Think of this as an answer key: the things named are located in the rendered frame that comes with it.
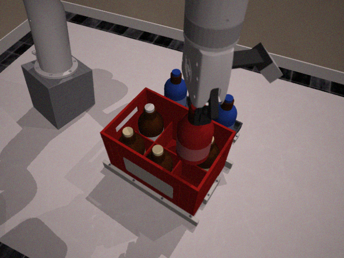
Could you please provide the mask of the red-labeled bottle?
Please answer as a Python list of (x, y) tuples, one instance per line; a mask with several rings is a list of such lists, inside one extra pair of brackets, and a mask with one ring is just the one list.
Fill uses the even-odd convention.
[(194, 113), (196, 107), (191, 104), (189, 111), (178, 121), (176, 133), (176, 154), (184, 163), (198, 165), (203, 163), (209, 156), (214, 124), (194, 126)]

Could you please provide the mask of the brown glass bottle with cream cap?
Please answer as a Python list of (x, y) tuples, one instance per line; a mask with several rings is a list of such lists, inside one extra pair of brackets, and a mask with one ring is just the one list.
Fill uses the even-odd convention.
[(214, 163), (214, 161), (217, 158), (217, 156), (219, 155), (219, 153), (220, 153), (219, 147), (215, 143), (215, 139), (214, 139), (214, 136), (213, 136), (212, 144), (211, 144), (211, 148), (210, 148), (210, 152), (209, 152), (208, 158), (203, 163), (198, 164), (197, 166), (199, 166), (202, 169), (208, 171), (210, 169), (210, 167), (212, 166), (212, 164)]

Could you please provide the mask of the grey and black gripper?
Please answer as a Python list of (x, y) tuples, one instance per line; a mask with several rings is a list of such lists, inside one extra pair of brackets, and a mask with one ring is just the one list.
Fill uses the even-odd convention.
[[(239, 39), (227, 47), (206, 48), (191, 42), (184, 31), (183, 36), (182, 74), (189, 93), (188, 107), (196, 107), (193, 125), (210, 124), (219, 118), (219, 104), (226, 98), (234, 46)], [(206, 103), (209, 105), (205, 106)]]

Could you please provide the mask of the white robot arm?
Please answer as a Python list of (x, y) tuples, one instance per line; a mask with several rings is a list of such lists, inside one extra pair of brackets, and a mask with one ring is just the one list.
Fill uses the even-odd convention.
[[(185, 0), (184, 34), (194, 44), (223, 48), (240, 37), (249, 0)], [(61, 79), (78, 70), (71, 56), (64, 6), (60, 0), (23, 0), (37, 61), (35, 72), (44, 78)], [(36, 52), (37, 51), (37, 52)], [(38, 57), (37, 57), (38, 56)], [(261, 44), (234, 51), (232, 69), (256, 66), (269, 83), (283, 76)]]

